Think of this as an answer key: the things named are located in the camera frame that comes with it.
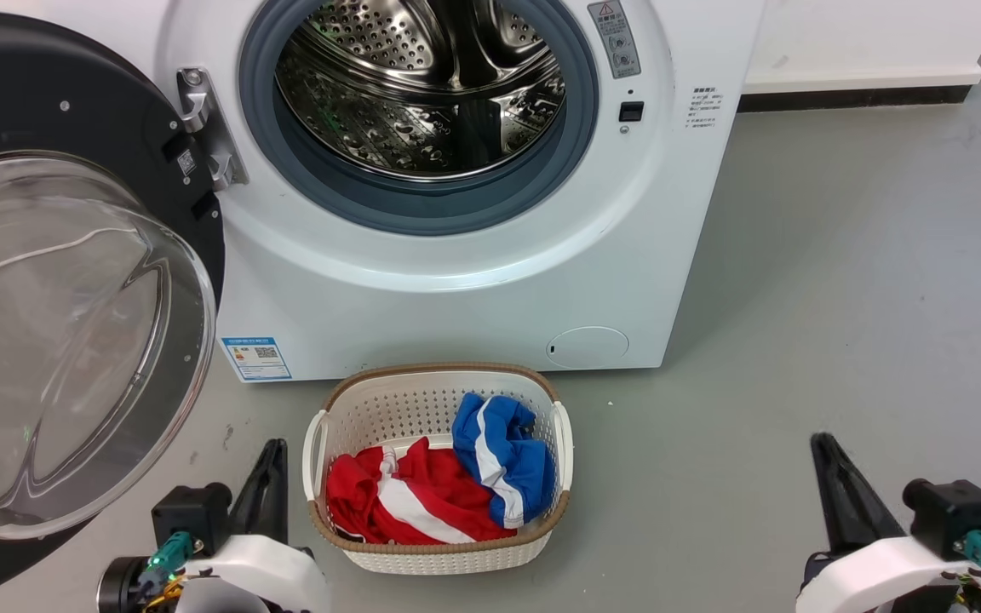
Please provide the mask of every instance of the brown basket rim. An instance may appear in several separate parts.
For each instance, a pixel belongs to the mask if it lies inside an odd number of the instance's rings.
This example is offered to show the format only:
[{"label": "brown basket rim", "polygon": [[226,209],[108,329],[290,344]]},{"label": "brown basket rim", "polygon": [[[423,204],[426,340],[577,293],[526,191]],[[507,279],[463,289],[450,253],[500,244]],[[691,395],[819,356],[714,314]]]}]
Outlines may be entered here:
[{"label": "brown basket rim", "polygon": [[[361,381],[397,374],[440,371],[483,371],[519,374],[536,381],[537,384],[540,384],[540,387],[544,388],[544,392],[548,392],[548,396],[550,399],[552,399],[553,403],[559,403],[560,401],[558,393],[555,391],[555,388],[552,387],[550,381],[548,381],[544,375],[537,373],[533,369],[527,369],[525,366],[518,366],[514,364],[494,364],[494,362],[433,362],[433,364],[386,366],[386,368],[372,369],[351,375],[347,377],[347,379],[340,381],[339,385],[337,385],[335,389],[332,389],[327,400],[324,401],[324,411],[331,411],[331,407],[334,406],[339,396],[350,387],[353,387],[354,384],[361,383]],[[446,555],[453,553],[491,551],[496,550],[496,548],[520,547],[538,541],[542,539],[543,536],[547,535],[548,532],[552,531],[556,524],[559,523],[559,520],[562,519],[562,515],[565,513],[565,508],[569,504],[569,501],[570,491],[562,491],[562,493],[559,494],[558,503],[556,503],[556,505],[552,508],[552,512],[550,512],[550,515],[548,515],[548,519],[542,521],[540,528],[537,528],[532,532],[525,533],[524,535],[510,536],[506,539],[497,539],[494,541],[479,541],[475,543],[463,544],[440,544],[440,546],[389,546],[389,544],[358,543],[348,541],[347,539],[343,539],[341,536],[336,535],[336,533],[332,531],[330,527],[328,527],[326,521],[324,521],[324,515],[320,512],[320,505],[318,501],[311,501],[310,505],[308,505],[308,513],[310,513],[310,517],[313,519],[313,524],[316,527],[316,531],[318,531],[320,535],[323,536],[329,543],[334,544],[334,546],[341,548],[343,551],[355,553],[377,553],[385,555]]]}]

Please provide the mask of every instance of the blue clothing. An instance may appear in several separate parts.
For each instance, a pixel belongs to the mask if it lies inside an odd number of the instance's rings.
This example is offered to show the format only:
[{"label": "blue clothing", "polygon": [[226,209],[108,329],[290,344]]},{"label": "blue clothing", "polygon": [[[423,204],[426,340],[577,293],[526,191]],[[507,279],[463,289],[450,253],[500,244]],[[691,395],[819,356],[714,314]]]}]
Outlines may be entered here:
[{"label": "blue clothing", "polygon": [[507,396],[466,393],[452,422],[452,449],[468,473],[494,492],[490,518],[520,528],[552,506],[555,461],[528,430],[535,415]]}]

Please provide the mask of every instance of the white stripe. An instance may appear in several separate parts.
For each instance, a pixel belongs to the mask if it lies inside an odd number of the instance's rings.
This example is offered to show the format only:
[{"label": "white stripe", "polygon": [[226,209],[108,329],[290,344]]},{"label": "white stripe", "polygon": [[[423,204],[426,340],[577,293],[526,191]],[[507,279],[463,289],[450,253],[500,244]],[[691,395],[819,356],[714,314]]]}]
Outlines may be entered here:
[{"label": "white stripe", "polygon": [[419,530],[423,535],[443,543],[475,543],[475,539],[471,536],[449,526],[441,521],[441,518],[426,511],[416,494],[408,488],[408,484],[393,478],[393,473],[397,470],[396,451],[392,447],[385,446],[381,449],[384,450],[385,457],[381,459],[381,481],[377,482],[377,500],[381,501],[389,515]]},{"label": "white stripe", "polygon": [[487,447],[487,422],[483,414],[490,403],[491,400],[487,399],[479,407],[478,414],[475,414],[475,421],[479,424],[479,436],[475,438],[475,463],[479,465],[479,482],[494,490],[505,501],[506,512],[502,517],[502,528],[520,528],[525,524],[525,498],[521,497],[517,488],[507,484],[504,478],[506,468],[491,453],[491,447]]}]

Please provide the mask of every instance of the gray floor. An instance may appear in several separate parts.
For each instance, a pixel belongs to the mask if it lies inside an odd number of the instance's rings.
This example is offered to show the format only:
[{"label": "gray floor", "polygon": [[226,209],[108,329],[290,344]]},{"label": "gray floor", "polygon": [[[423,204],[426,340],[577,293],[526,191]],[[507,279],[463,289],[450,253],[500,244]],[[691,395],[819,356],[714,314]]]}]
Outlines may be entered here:
[{"label": "gray floor", "polygon": [[[810,433],[835,432],[903,521],[911,478],[981,484],[981,85],[956,107],[739,117],[664,368],[553,381],[579,454],[548,550],[490,575],[372,575],[295,500],[337,612],[786,612],[825,544]],[[239,485],[272,436],[300,456],[328,388],[243,387],[215,361],[157,469],[0,610],[92,610],[109,559],[152,550],[170,486]]]}]

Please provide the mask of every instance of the warning label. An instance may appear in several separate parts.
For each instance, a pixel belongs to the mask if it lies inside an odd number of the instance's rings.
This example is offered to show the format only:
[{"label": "warning label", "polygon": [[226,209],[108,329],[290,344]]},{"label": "warning label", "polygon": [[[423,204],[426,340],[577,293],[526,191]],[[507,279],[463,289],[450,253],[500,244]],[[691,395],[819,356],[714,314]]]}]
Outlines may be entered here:
[{"label": "warning label", "polygon": [[611,63],[612,78],[633,77],[642,73],[642,65],[638,62],[638,49],[634,47],[634,35],[631,35],[627,15],[619,0],[608,3],[588,5],[588,14],[596,23],[596,31],[604,40],[604,50]]},{"label": "warning label", "polygon": [[691,91],[691,106],[688,108],[688,121],[685,128],[713,128],[721,114],[725,96],[717,92],[717,87],[696,87]]},{"label": "warning label", "polygon": [[230,361],[245,381],[291,379],[283,354],[269,336],[222,338]]}]

